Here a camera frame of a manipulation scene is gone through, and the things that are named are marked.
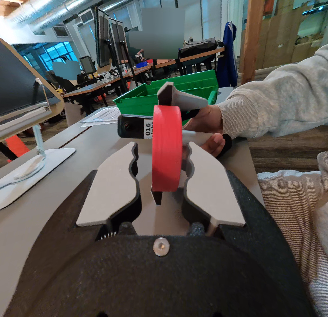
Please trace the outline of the silver spiral duct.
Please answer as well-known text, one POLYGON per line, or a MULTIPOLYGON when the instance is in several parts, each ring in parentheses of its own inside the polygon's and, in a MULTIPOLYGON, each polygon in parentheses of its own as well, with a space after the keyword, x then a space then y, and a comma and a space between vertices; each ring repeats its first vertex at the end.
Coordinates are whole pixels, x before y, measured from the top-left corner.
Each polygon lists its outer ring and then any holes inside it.
POLYGON ((12 31, 28 29, 34 35, 80 14, 94 6, 103 6, 121 0, 28 0, 1 20, 1 26, 12 31))

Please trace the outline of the printed paper sheets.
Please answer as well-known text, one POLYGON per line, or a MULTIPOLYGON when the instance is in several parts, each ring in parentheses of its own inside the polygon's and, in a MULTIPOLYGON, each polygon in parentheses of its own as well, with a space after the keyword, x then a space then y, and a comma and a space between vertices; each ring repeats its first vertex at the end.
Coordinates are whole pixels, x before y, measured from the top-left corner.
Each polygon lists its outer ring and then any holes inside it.
POLYGON ((80 127, 112 124, 117 123, 120 115, 121 112, 117 107, 105 107, 97 110, 96 114, 89 116, 78 123, 80 124, 80 127))

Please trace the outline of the person's right hand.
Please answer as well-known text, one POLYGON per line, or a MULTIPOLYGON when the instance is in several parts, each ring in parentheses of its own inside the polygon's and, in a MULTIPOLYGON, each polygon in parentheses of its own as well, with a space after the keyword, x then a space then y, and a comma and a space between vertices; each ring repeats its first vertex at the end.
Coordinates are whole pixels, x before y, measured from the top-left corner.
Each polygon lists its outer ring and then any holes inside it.
POLYGON ((183 130, 211 133, 212 136, 201 148, 211 154, 214 158, 222 152, 225 139, 223 138, 223 120, 220 107, 207 105, 201 108, 198 114, 191 118, 183 127, 183 130))

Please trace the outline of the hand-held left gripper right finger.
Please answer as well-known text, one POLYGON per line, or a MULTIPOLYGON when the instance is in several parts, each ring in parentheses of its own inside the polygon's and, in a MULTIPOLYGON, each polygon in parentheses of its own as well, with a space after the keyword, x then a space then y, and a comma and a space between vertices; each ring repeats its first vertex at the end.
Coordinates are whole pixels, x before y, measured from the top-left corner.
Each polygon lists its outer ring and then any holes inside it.
POLYGON ((187 144, 182 215, 190 223, 202 223, 208 236, 220 225, 244 227, 245 218, 227 170, 196 143, 187 144))

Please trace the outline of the cardboard-framed computer monitor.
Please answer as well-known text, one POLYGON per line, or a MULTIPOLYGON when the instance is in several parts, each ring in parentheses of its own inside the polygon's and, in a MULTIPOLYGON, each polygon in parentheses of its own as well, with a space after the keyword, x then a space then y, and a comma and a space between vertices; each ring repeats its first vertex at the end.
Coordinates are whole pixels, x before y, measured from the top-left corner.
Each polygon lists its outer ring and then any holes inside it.
POLYGON ((16 50, 0 39, 0 140, 59 115, 61 95, 16 50))

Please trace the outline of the black bag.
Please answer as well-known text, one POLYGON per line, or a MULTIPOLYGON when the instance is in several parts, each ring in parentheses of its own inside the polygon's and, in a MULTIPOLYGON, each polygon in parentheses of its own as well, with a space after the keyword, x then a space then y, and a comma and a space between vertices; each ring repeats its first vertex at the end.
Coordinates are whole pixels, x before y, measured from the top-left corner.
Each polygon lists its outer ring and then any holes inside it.
POLYGON ((192 41, 179 49, 178 56, 182 58, 190 55, 196 55, 202 52, 214 50, 217 46, 215 37, 206 40, 192 41))

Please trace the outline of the green plastic bin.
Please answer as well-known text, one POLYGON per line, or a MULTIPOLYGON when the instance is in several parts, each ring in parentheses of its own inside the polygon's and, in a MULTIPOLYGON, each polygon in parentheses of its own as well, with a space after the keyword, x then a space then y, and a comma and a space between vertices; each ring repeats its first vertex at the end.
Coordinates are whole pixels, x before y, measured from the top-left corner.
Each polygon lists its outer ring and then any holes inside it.
POLYGON ((114 100, 121 114, 153 116, 154 106, 158 105, 157 91, 167 81, 184 92, 207 99, 209 105, 216 102, 219 90, 215 70, 191 73, 145 83, 126 92, 114 100))

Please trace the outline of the orange object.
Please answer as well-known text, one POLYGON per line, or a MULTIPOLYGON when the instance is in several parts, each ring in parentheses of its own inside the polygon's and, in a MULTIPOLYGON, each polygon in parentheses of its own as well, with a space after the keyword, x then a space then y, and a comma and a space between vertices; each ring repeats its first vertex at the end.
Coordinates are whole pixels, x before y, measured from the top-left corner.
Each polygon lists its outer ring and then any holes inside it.
POLYGON ((30 149, 22 142, 18 135, 13 135, 5 140, 9 150, 18 158, 28 153, 30 149))

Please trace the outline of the background wooden-edged desk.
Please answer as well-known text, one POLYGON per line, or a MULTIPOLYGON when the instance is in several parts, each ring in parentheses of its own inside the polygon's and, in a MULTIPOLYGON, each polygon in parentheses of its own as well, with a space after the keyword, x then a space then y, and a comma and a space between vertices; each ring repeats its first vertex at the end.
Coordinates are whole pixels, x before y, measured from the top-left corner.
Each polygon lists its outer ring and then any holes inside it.
POLYGON ((185 70, 183 69, 183 62, 187 62, 187 61, 193 61, 199 58, 205 58, 205 57, 209 57, 209 56, 213 56, 214 55, 214 63, 215 63, 215 69, 216 69, 216 59, 217 59, 217 54, 224 52, 225 51, 225 47, 220 47, 217 48, 215 50, 211 50, 211 51, 207 51, 207 52, 203 52, 203 53, 199 53, 199 54, 195 54, 189 57, 184 57, 184 58, 178 58, 178 59, 169 59, 169 60, 157 60, 156 65, 153 65, 153 67, 151 68, 151 70, 155 70, 155 69, 159 69, 159 68, 164 68, 164 67, 169 67, 170 65, 177 65, 178 71, 180 73, 180 75, 185 75, 185 70))
POLYGON ((109 85, 113 85, 118 83, 118 85, 120 84, 126 84, 127 81, 129 81, 130 79, 132 79, 132 72, 126 73, 125 75, 123 75, 123 80, 120 77, 116 77, 114 79, 111 80, 102 80, 102 81, 98 81, 96 83, 90 84, 86 87, 80 88, 80 89, 76 89, 70 93, 65 93, 62 98, 71 98, 74 96, 81 96, 81 95, 86 95, 89 93, 93 93, 96 91, 99 91, 100 89, 109 86, 109 85))

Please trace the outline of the red tape roll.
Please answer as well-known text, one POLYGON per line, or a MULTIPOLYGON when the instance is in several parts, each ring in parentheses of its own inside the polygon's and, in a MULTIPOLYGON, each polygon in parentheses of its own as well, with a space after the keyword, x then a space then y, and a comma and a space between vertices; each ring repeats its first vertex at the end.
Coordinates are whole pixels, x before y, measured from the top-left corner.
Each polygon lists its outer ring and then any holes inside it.
POLYGON ((152 189, 175 192, 182 164, 182 118, 179 107, 155 105, 152 140, 152 189))

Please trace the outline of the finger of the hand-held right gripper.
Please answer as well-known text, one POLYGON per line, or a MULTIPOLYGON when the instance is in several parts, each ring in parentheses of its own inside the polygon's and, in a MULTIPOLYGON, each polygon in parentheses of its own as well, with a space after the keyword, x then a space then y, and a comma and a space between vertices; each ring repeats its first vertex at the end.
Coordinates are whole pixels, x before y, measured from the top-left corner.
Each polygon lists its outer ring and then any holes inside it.
POLYGON ((184 185, 187 180, 186 169, 182 168, 180 172, 179 184, 176 191, 155 191, 153 183, 151 184, 151 195, 156 205, 162 205, 163 194, 172 196, 177 202, 184 199, 184 185))
POLYGON ((180 111, 187 112, 208 106, 208 101, 202 97, 179 91, 173 82, 165 82, 157 91, 158 104, 162 106, 177 106, 180 111))

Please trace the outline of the striped cloth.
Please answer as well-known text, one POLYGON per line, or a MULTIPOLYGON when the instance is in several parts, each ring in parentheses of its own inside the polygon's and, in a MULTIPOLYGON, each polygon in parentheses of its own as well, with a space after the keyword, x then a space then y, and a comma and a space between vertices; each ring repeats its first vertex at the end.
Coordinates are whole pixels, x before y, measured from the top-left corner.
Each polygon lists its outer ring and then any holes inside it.
POLYGON ((327 171, 260 173, 265 208, 312 288, 327 288, 327 171))

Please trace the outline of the stack of cardboard boxes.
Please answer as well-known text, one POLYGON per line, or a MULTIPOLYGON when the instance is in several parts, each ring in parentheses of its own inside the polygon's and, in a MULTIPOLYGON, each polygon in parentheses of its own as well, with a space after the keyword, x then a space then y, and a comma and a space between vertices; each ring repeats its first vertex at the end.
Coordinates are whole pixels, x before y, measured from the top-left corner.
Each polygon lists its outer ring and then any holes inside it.
POLYGON ((328 0, 265 0, 256 70, 300 62, 328 44, 328 0))

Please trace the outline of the person's right forearm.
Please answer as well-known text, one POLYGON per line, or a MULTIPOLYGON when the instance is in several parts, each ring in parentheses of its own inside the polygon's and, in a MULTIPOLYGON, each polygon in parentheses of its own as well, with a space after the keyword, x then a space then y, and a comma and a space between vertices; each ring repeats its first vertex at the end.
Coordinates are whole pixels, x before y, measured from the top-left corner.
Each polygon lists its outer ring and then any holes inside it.
POLYGON ((219 103, 223 133, 281 137, 328 123, 328 45, 297 64, 273 70, 263 81, 232 91, 219 103))

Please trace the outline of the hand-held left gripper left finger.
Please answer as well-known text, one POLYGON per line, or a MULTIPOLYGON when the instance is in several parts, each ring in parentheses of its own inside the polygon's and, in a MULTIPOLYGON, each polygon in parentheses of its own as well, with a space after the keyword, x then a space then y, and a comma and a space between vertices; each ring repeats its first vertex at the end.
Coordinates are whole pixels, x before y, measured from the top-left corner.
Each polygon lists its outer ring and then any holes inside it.
POLYGON ((77 226, 105 225, 113 220, 132 222, 140 215, 137 160, 138 144, 130 142, 98 167, 77 226))

